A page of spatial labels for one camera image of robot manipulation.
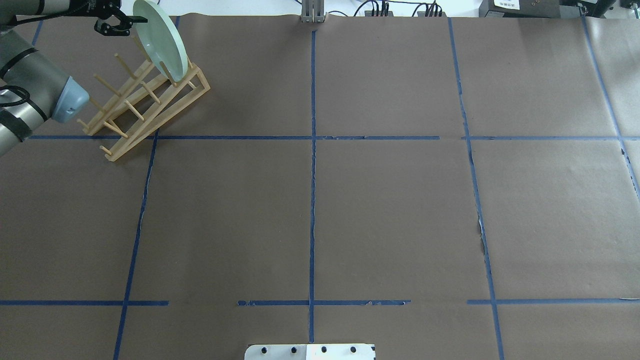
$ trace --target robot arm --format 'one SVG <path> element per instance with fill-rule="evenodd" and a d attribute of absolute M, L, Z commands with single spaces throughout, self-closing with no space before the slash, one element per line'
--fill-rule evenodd
<path fill-rule="evenodd" d="M 18 21 L 16 15 L 44 15 Z M 0 1 L 0 156 L 31 136 L 47 119 L 66 122 L 89 101 L 89 94 L 13 31 L 25 22 L 60 16 L 97 17 L 94 30 L 105 36 L 127 36 L 140 17 L 120 11 L 120 0 Z M 120 23 L 105 20 L 115 16 Z"/>

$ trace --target blue tape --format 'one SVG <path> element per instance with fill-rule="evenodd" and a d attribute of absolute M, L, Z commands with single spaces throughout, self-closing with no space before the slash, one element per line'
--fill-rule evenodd
<path fill-rule="evenodd" d="M 122 306 L 121 300 L 0 300 L 0 306 Z M 131 301 L 130 306 L 169 306 L 168 301 Z"/>
<path fill-rule="evenodd" d="M 640 304 L 639 299 L 498 299 L 498 305 Z M 491 300 L 467 300 L 468 305 L 491 305 Z"/>
<path fill-rule="evenodd" d="M 29 140 L 119 140 L 120 138 L 119 135 L 33 135 Z"/>
<path fill-rule="evenodd" d="M 486 267 L 486 278 L 489 283 L 489 295 L 491 296 L 491 307 L 493 312 L 493 328 L 495 329 L 495 339 L 498 345 L 498 355 L 500 360 L 504 360 L 504 350 L 502 347 L 502 333 L 500 331 L 500 320 L 498 319 L 498 306 L 495 302 L 495 289 L 493 288 L 493 275 L 491 271 L 491 261 L 489 258 L 489 246 L 486 242 L 486 232 L 484 229 L 484 217 L 482 212 L 482 205 L 480 203 L 480 192 L 478 190 L 476 166 L 474 165 L 473 150 L 471 148 L 471 140 L 469 133 L 469 126 L 467 120 L 467 111 L 465 109 L 465 103 L 462 98 L 462 80 L 460 78 L 460 66 L 458 64 L 458 52 L 456 50 L 456 40 L 453 33 L 453 23 L 451 18 L 447 18 L 449 21 L 449 37 L 451 38 L 451 51 L 453 54 L 453 65 L 456 70 L 456 80 L 458 82 L 458 97 L 460 98 L 460 111 L 462 112 L 463 124 L 465 126 L 465 142 L 467 143 L 467 152 L 469 156 L 469 165 L 471 167 L 471 180 L 474 185 L 474 194 L 476 196 L 476 209 L 478 213 L 478 221 L 480 223 L 480 230 L 482 236 L 482 242 L 484 245 L 484 265 Z"/>
<path fill-rule="evenodd" d="M 439 136 L 318 136 L 318 140 L 439 140 Z"/>
<path fill-rule="evenodd" d="M 411 300 L 316 300 L 318 306 L 404 306 Z"/>
<path fill-rule="evenodd" d="M 238 306 L 308 306 L 309 300 L 249 300 L 239 301 Z"/>
<path fill-rule="evenodd" d="M 100 300 L 0 300 L 0 306 L 122 306 L 122 301 Z"/>
<path fill-rule="evenodd" d="M 122 304 L 122 312 L 120 313 L 120 325 L 118 326 L 118 336 L 116 337 L 116 346 L 113 351 L 113 360 L 117 360 L 120 355 L 120 345 L 122 344 L 122 333 L 124 332 L 124 323 L 127 319 L 127 308 L 129 306 L 129 296 L 131 295 L 131 284 L 133 283 L 133 273 L 136 268 L 136 257 L 138 256 L 138 246 L 140 245 L 140 234 L 142 232 L 142 220 L 145 216 L 147 208 L 147 197 L 149 194 L 149 180 L 151 179 L 151 170 L 154 167 L 154 159 L 156 157 L 156 147 L 158 143 L 158 132 L 154 135 L 154 144 L 151 148 L 149 156 L 149 168 L 147 169 L 147 178 L 145 180 L 145 190 L 142 194 L 142 205 L 140 206 L 140 217 L 138 218 L 138 227 L 136 228 L 136 239 L 133 243 L 133 252 L 131 254 L 131 264 L 129 265 L 129 276 L 127 277 L 127 287 L 124 292 L 124 301 Z"/>
<path fill-rule="evenodd" d="M 38 23 L 38 28 L 36 28 L 36 33 L 33 34 L 33 41 L 31 42 L 31 46 L 36 46 L 36 43 L 38 42 L 38 37 L 40 36 L 40 30 L 42 30 L 43 23 L 44 23 L 44 20 L 40 20 L 40 22 Z"/>
<path fill-rule="evenodd" d="M 411 300 L 314 300 L 314 306 L 404 306 Z M 238 306 L 309 306 L 309 300 L 240 300 Z"/>
<path fill-rule="evenodd" d="M 311 140 L 311 136 L 160 135 L 160 140 Z"/>
<path fill-rule="evenodd" d="M 629 159 L 629 155 L 627 152 L 627 147 L 625 146 L 625 142 L 622 139 L 622 134 L 620 133 L 620 126 L 618 125 L 618 118 L 616 118 L 616 114 L 613 111 L 613 106 L 611 105 L 611 99 L 609 98 L 609 92 L 607 88 L 604 86 L 604 80 L 602 79 L 602 73 L 600 72 L 600 66 L 598 66 L 598 62 L 596 61 L 596 55 L 593 51 L 593 46 L 591 45 L 591 36 L 589 35 L 589 29 L 587 27 L 587 20 L 582 17 L 582 27 L 584 29 L 584 36 L 587 38 L 587 47 L 589 48 L 589 55 L 591 56 L 591 62 L 593 62 L 593 67 L 596 70 L 596 75 L 598 76 L 598 82 L 600 83 L 600 88 L 602 89 L 602 93 L 604 95 L 605 102 L 607 103 L 607 108 L 609 109 L 609 114 L 611 114 L 611 118 L 613 119 L 613 126 L 616 130 L 616 135 L 618 135 L 618 140 L 620 141 L 620 148 L 624 152 L 625 162 L 627 163 L 627 170 L 629 171 L 629 176 L 631 177 L 631 182 L 634 185 L 636 191 L 636 197 L 640 200 L 640 188 L 638 187 L 638 182 L 636 178 L 636 173 L 634 172 L 634 168 L 631 165 L 631 160 Z"/>
<path fill-rule="evenodd" d="M 314 343 L 316 299 L 316 31 L 311 32 L 311 225 L 309 231 L 309 343 Z"/>
<path fill-rule="evenodd" d="M 578 140 L 578 141 L 606 141 L 618 140 L 615 136 L 470 136 L 469 140 Z"/>

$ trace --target light green plate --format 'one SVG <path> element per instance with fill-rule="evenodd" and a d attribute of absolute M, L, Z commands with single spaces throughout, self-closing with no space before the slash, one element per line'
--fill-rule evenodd
<path fill-rule="evenodd" d="M 180 81 L 187 74 L 187 51 L 182 43 L 178 29 L 160 6 L 147 0 L 136 0 L 133 3 L 133 15 L 142 16 L 149 20 L 137 23 L 136 31 L 140 36 L 149 58 L 154 65 L 164 73 L 160 61 L 171 73 L 173 80 Z"/>

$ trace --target cable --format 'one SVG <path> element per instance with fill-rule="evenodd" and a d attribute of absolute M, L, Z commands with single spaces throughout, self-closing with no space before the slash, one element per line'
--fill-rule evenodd
<path fill-rule="evenodd" d="M 424 14 L 425 17 L 441 17 L 442 16 L 442 6 L 438 5 L 436 1 L 431 3 L 431 6 L 427 6 L 427 12 Z"/>
<path fill-rule="evenodd" d="M 413 11 L 413 14 L 411 14 L 411 17 L 414 17 L 414 16 L 415 16 L 415 13 L 417 13 L 417 12 L 418 12 L 418 9 L 419 9 L 419 8 L 420 8 L 420 6 L 422 6 L 422 5 L 424 5 L 424 6 L 426 7 L 425 12 L 429 12 L 429 4 L 427 4 L 427 3 L 420 3 L 420 5 L 418 5 L 418 6 L 416 6 L 416 7 L 415 7 L 415 10 Z"/>
<path fill-rule="evenodd" d="M 61 13 L 53 13 L 53 14 L 47 15 L 47 16 L 32 17 L 30 19 L 24 19 L 24 20 L 16 21 L 11 25 L 18 26 L 18 25 L 26 24 L 28 22 L 36 22 L 36 21 L 41 21 L 41 20 L 49 20 L 49 19 L 53 19 L 53 18 L 61 17 L 61 16 L 67 16 L 67 15 L 72 14 L 72 13 L 84 8 L 85 6 L 89 5 L 90 2 L 91 2 L 91 0 L 86 0 L 82 5 L 78 6 L 77 8 L 75 8 L 73 10 L 68 10 L 68 11 L 61 12 Z"/>
<path fill-rule="evenodd" d="M 349 15 L 347 15 L 347 14 L 345 14 L 345 13 L 343 13 L 343 12 L 339 12 L 338 10 L 334 10 L 334 11 L 331 11 L 331 12 L 328 12 L 328 13 L 341 13 L 341 14 L 343 14 L 344 16 L 349 17 Z"/>
<path fill-rule="evenodd" d="M 378 4 L 378 2 L 376 0 L 366 0 L 364 3 L 360 4 L 360 6 L 358 6 L 358 8 L 356 9 L 356 12 L 353 13 L 353 16 L 358 15 L 358 12 L 360 11 L 360 9 L 362 9 L 363 6 L 365 6 L 365 4 L 367 3 L 372 3 L 371 4 L 371 15 L 374 14 L 374 12 L 378 13 L 380 12 L 380 5 Z"/>
<path fill-rule="evenodd" d="M 10 106 L 22 105 L 25 102 L 29 101 L 29 99 L 31 98 L 31 94 L 29 94 L 29 92 L 25 88 L 20 86 L 16 86 L 16 85 L 0 86 L 0 91 L 3 91 L 3 90 L 11 90 L 14 94 L 21 97 L 21 99 L 13 102 L 0 102 L 0 108 L 8 108 Z"/>

